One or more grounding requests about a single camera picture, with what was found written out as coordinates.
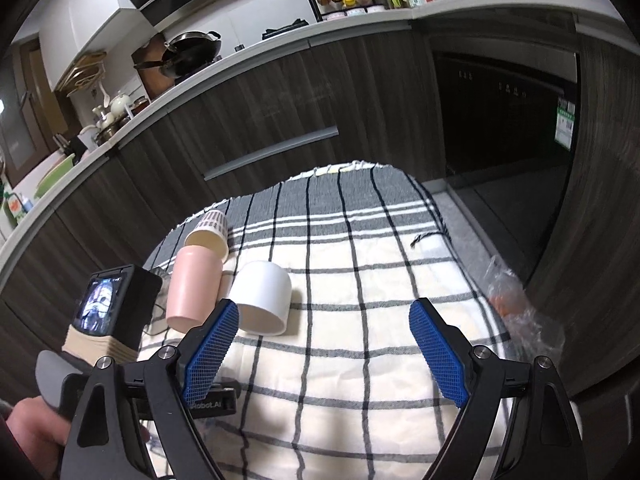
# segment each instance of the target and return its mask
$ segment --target frying pan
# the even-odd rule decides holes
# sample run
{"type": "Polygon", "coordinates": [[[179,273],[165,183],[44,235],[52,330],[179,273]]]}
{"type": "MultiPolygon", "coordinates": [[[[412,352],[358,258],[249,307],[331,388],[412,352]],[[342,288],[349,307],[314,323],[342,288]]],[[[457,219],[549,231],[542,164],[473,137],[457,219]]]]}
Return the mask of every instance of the frying pan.
{"type": "Polygon", "coordinates": [[[220,52],[222,42],[217,32],[185,32],[169,43],[164,44],[166,50],[162,59],[143,61],[134,65],[137,70],[160,68],[165,77],[175,79],[199,69],[211,62],[220,52]]]}

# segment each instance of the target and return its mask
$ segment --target plaid tablecloth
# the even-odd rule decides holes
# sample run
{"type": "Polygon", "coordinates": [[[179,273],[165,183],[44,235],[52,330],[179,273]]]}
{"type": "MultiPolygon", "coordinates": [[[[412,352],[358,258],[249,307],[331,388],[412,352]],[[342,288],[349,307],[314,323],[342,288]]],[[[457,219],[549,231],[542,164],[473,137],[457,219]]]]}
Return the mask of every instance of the plaid tablecloth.
{"type": "MultiPolygon", "coordinates": [[[[219,297],[252,260],[279,264],[293,287],[286,333],[240,331],[223,362],[219,375],[242,386],[238,412],[199,423],[229,479],[422,478],[458,410],[441,397],[410,333],[415,298],[430,298],[474,344],[513,357],[428,192],[395,168],[362,168],[311,172],[214,205],[231,226],[219,297]]],[[[170,273],[197,221],[171,232],[147,266],[170,273]]],[[[165,328],[159,310],[140,359],[179,341],[165,328]]],[[[505,401],[479,479],[491,475],[508,409],[505,401]]],[[[166,474],[150,430],[152,459],[166,474]]]]}

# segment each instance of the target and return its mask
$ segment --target camera screen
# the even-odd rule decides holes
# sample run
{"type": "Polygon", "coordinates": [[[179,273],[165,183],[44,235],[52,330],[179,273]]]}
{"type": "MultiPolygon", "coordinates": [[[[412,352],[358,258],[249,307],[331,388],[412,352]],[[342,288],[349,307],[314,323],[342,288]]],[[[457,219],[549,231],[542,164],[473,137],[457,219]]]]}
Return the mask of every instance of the camera screen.
{"type": "Polygon", "coordinates": [[[77,329],[90,335],[107,335],[121,280],[121,276],[91,280],[82,307],[74,319],[77,329]]]}

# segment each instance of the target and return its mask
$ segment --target metal bolt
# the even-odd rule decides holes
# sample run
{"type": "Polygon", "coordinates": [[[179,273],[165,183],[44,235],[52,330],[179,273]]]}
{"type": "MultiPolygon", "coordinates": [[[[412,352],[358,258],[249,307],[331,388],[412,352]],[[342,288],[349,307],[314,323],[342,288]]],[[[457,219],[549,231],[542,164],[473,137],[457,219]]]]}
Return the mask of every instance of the metal bolt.
{"type": "Polygon", "coordinates": [[[109,368],[112,363],[113,363],[113,358],[109,357],[108,355],[105,355],[104,357],[101,357],[95,362],[95,366],[97,368],[100,368],[100,370],[104,370],[105,368],[109,368]]]}
{"type": "Polygon", "coordinates": [[[478,345],[474,347],[474,354],[478,359],[488,359],[491,353],[491,350],[486,346],[478,345]]]}
{"type": "Polygon", "coordinates": [[[167,345],[158,350],[158,357],[161,359],[170,359],[175,355],[175,346],[167,345]]]}
{"type": "Polygon", "coordinates": [[[538,366],[540,366],[541,368],[551,368],[554,364],[551,362],[551,359],[549,359],[546,355],[541,355],[538,358],[538,366]]]}

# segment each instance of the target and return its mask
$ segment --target blue textured pad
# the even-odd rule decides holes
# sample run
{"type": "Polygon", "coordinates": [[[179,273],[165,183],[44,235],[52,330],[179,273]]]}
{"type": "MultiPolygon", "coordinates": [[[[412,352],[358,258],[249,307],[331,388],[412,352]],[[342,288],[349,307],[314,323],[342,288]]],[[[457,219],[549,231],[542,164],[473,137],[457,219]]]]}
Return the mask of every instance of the blue textured pad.
{"type": "Polygon", "coordinates": [[[409,328],[442,395],[462,408],[469,397],[465,388],[464,368],[420,301],[411,304],[409,328]]]}
{"type": "Polygon", "coordinates": [[[186,366],[182,399],[187,406],[204,399],[209,393],[222,360],[238,333],[238,320],[238,307],[229,301],[186,366]]]}

